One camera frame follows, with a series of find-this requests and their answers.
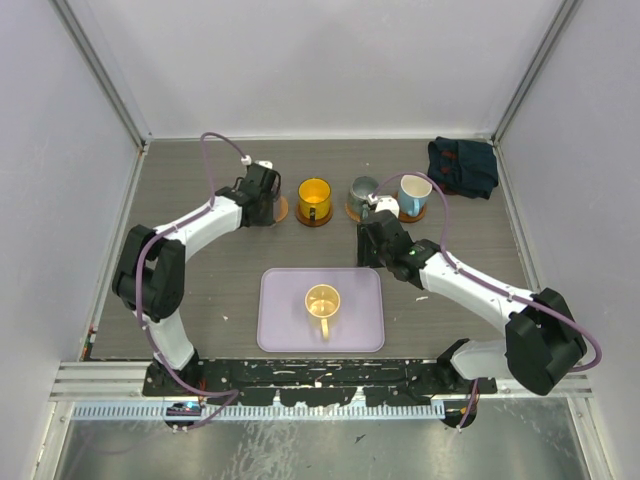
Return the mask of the small woven rattan coaster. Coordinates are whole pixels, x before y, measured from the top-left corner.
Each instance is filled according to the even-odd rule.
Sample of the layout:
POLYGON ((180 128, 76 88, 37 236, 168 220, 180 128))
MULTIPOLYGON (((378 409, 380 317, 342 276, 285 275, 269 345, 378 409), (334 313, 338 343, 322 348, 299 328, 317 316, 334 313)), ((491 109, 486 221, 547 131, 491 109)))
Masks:
POLYGON ((274 202, 274 220, 276 223, 282 222, 288 215, 288 201, 287 199, 280 195, 278 199, 274 202))

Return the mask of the large woven rattan coaster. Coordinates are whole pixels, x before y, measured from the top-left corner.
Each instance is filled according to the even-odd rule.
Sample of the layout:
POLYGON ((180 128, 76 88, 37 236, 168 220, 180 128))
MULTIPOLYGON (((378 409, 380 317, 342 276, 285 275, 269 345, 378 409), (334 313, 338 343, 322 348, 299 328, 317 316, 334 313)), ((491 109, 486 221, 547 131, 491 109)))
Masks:
POLYGON ((345 203, 347 215, 355 222, 360 222, 369 216, 369 205, 366 201, 347 201, 345 203))

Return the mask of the yellow transparent mug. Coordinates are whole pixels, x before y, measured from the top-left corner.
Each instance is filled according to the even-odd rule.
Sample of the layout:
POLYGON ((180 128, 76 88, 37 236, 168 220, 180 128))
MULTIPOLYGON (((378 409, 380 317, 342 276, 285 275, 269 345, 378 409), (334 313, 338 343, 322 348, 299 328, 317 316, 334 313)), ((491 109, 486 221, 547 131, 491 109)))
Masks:
POLYGON ((298 208, 306 220, 324 220, 330 212, 331 187, 322 178, 304 180, 298 188, 298 208))

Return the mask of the grey metallic mug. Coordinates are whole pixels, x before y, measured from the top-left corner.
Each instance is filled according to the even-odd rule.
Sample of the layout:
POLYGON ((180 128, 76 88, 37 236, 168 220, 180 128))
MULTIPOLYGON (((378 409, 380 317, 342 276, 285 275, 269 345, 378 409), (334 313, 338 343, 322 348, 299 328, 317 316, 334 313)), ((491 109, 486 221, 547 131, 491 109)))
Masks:
POLYGON ((346 207, 349 211, 361 217, 364 211, 369 209, 368 196, 379 186, 376 179, 370 176, 357 177, 351 184, 346 200, 346 207))

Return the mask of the white and blue mug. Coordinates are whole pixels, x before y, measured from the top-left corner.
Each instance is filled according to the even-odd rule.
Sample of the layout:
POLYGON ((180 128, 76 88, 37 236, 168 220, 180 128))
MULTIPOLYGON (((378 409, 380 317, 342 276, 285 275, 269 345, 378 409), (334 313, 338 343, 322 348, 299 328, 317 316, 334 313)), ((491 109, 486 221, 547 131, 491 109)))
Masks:
POLYGON ((419 176, 404 175, 400 180, 399 190, 402 194, 414 197, 427 196, 432 192, 431 183, 419 176))

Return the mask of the cream mug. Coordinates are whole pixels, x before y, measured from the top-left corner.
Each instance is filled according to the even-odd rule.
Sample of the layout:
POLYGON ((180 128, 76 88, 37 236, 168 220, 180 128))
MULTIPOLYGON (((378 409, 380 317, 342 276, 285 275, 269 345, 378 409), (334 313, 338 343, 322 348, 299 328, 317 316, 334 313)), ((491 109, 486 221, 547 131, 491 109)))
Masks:
POLYGON ((338 290, 328 284, 314 285, 305 295, 304 306, 309 318, 318 324, 322 339, 328 341, 331 322, 341 308, 341 296, 338 290))

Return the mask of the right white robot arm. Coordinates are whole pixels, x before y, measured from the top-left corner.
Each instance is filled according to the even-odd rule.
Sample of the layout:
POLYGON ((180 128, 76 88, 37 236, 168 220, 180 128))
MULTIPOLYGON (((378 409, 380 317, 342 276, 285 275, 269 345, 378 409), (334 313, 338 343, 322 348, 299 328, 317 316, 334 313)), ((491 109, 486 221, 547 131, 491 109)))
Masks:
POLYGON ((476 379, 513 379, 547 395, 587 352, 564 297, 546 288, 516 288, 468 267, 433 241, 413 240, 389 211, 357 226, 357 264, 386 268, 420 290, 448 298, 479 316, 500 339, 460 339, 438 359, 444 390, 459 394, 476 379))

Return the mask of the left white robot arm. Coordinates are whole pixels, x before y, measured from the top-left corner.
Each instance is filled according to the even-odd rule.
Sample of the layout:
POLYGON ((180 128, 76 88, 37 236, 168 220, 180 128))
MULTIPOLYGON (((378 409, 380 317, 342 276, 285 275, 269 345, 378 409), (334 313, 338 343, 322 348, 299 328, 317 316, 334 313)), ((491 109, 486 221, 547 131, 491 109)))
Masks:
POLYGON ((112 291, 136 315, 154 359, 166 371, 165 385, 178 396, 194 393, 202 377, 179 312, 186 265, 222 236, 275 224, 280 186, 270 162, 251 163, 234 185, 217 190, 201 207, 163 226, 137 225, 126 236, 112 291))

